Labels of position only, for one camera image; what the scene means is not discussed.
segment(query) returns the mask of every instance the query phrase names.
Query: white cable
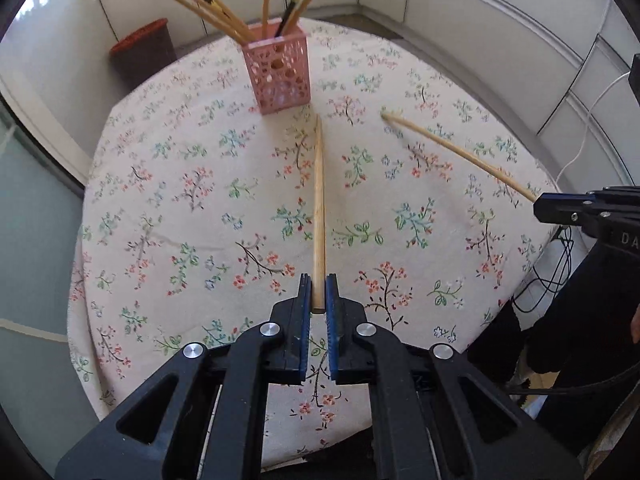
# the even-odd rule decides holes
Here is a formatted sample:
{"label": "white cable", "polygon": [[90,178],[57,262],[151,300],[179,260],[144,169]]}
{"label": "white cable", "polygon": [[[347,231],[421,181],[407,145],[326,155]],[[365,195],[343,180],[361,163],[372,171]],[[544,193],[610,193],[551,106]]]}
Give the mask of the white cable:
{"label": "white cable", "polygon": [[17,332],[18,334],[30,335],[31,337],[37,337],[40,339],[47,339],[49,341],[55,341],[57,343],[66,343],[66,335],[56,334],[54,332],[47,332],[46,330],[40,330],[33,326],[25,326],[19,323],[14,323],[8,319],[0,318],[0,328]]}
{"label": "white cable", "polygon": [[611,90],[614,85],[618,82],[618,81],[622,81],[625,77],[628,77],[630,74],[630,72],[627,72],[626,74],[621,75],[619,78],[617,78],[616,80],[612,81],[610,83],[609,86],[607,86],[604,89],[604,92],[602,94],[600,94],[598,96],[598,98],[596,99],[596,101],[593,103],[593,105],[591,105],[591,108],[589,108],[589,111],[587,112],[587,117],[584,120],[584,136],[582,137],[582,144],[580,145],[580,150],[578,150],[577,155],[574,156],[574,158],[572,158],[572,160],[570,160],[564,168],[562,168],[562,170],[560,170],[560,173],[558,173],[558,176],[556,176],[556,180],[554,181],[554,183],[556,184],[556,187],[559,188],[558,186],[558,181],[560,180],[560,177],[562,176],[562,174],[564,173],[564,170],[566,170],[570,165],[572,165],[576,160],[578,160],[578,157],[580,157],[580,155],[582,154],[582,150],[584,149],[584,145],[587,142],[587,135],[589,134],[589,123],[591,122],[591,115],[593,113],[593,109],[596,107],[596,104],[598,104],[600,102],[600,100],[607,94],[607,92],[609,90]]}

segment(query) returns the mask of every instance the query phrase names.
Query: flower print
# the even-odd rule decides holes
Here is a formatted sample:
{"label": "flower print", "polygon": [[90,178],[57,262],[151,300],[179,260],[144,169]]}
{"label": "flower print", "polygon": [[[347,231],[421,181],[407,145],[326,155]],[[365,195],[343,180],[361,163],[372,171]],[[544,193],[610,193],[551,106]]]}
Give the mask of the flower print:
{"label": "flower print", "polygon": [[[284,220],[284,227],[281,230],[283,240],[286,240],[288,237],[290,237],[294,233],[294,229],[302,232],[305,228],[305,225],[312,223],[312,216],[303,211],[305,205],[306,202],[302,200],[302,197],[298,197],[297,211],[290,211],[283,205],[277,208],[276,216],[271,217],[271,220]],[[312,239],[311,232],[305,232],[305,240],[308,239]]]}
{"label": "flower print", "polygon": [[364,182],[367,176],[364,174],[364,164],[371,164],[373,157],[366,149],[361,149],[358,146],[351,147],[351,156],[342,156],[342,160],[350,166],[351,169],[344,172],[344,177],[347,179],[345,187],[355,187],[361,181]]}
{"label": "flower print", "polygon": [[369,294],[372,294],[374,291],[380,290],[380,284],[378,280],[367,280],[365,282],[369,287]]}
{"label": "flower print", "polygon": [[399,294],[398,295],[398,301],[396,301],[396,304],[398,306],[407,306],[407,305],[409,305],[409,300],[411,300],[411,298],[412,298],[411,293],[409,293],[409,294]]}
{"label": "flower print", "polygon": [[246,285],[246,281],[240,274],[236,274],[236,278],[234,279],[234,287],[238,290],[242,290],[242,287]]}

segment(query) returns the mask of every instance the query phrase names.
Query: floral tablecloth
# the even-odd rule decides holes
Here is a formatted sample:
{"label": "floral tablecloth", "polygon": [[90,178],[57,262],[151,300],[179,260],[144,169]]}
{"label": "floral tablecloth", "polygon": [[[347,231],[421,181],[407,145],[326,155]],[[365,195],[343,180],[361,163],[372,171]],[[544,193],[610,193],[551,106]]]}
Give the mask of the floral tablecloth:
{"label": "floral tablecloth", "polygon": [[[386,124],[402,112],[539,192],[545,171],[484,108],[387,40],[303,20],[309,106],[262,117],[229,38],[117,104],[84,197],[71,357],[100,418],[184,344],[235,341],[312,270],[315,115],[324,123],[327,272],[413,345],[471,343],[550,237],[530,204],[466,160]],[[313,316],[303,386],[272,386],[264,465],[370,424],[364,386],[328,379]]]}

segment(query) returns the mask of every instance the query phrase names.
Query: black cable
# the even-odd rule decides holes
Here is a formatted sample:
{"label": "black cable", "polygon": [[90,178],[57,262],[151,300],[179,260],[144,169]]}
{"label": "black cable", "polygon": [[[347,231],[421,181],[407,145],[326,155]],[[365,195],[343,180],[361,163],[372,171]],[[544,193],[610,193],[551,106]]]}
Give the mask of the black cable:
{"label": "black cable", "polygon": [[[536,277],[534,279],[530,280],[530,282],[527,283],[527,285],[524,286],[524,288],[516,296],[512,296],[511,297],[511,303],[521,313],[529,314],[529,313],[533,312],[540,305],[540,303],[542,303],[542,301],[544,300],[544,298],[547,295],[547,293],[553,294],[553,296],[555,298],[556,295],[558,294],[558,292],[560,291],[560,289],[569,280],[569,277],[571,276],[571,272],[572,272],[571,253],[572,253],[572,250],[574,248],[574,240],[573,240],[573,233],[572,233],[571,228],[569,227],[567,229],[569,229],[568,237],[565,238],[565,237],[562,237],[562,236],[558,236],[558,238],[556,238],[557,240],[560,240],[560,243],[562,244],[562,255],[558,259],[558,264],[556,265],[556,268],[554,269],[554,273],[551,276],[551,279],[547,280],[545,278],[542,278],[539,275],[538,270],[536,269],[536,266],[533,266],[533,271],[534,271]],[[556,275],[558,274],[558,270],[560,269],[560,265],[561,264],[562,264],[562,269],[560,270],[560,276],[558,277],[558,280],[556,281]],[[565,277],[564,280],[562,280],[562,276],[564,275],[565,269],[568,269],[567,276]],[[540,296],[539,300],[536,302],[536,304],[532,308],[530,308],[529,310],[524,310],[523,308],[521,308],[518,305],[516,300],[535,282],[540,282],[540,284],[544,288],[544,293]]]}
{"label": "black cable", "polygon": [[604,381],[597,383],[584,384],[583,386],[569,386],[567,388],[534,388],[527,390],[525,388],[504,388],[503,391],[507,395],[584,395],[592,394],[604,390],[609,386],[628,379],[633,374],[640,371],[640,361],[633,366],[627,368],[624,372],[614,375]]}

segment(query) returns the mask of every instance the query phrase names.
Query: hand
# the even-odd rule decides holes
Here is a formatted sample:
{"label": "hand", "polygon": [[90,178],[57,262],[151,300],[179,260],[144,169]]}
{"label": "hand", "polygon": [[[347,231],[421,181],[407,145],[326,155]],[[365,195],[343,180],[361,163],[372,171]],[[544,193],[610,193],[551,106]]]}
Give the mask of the hand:
{"label": "hand", "polygon": [[636,308],[636,313],[634,314],[633,319],[631,320],[631,339],[634,344],[640,341],[640,305]]}

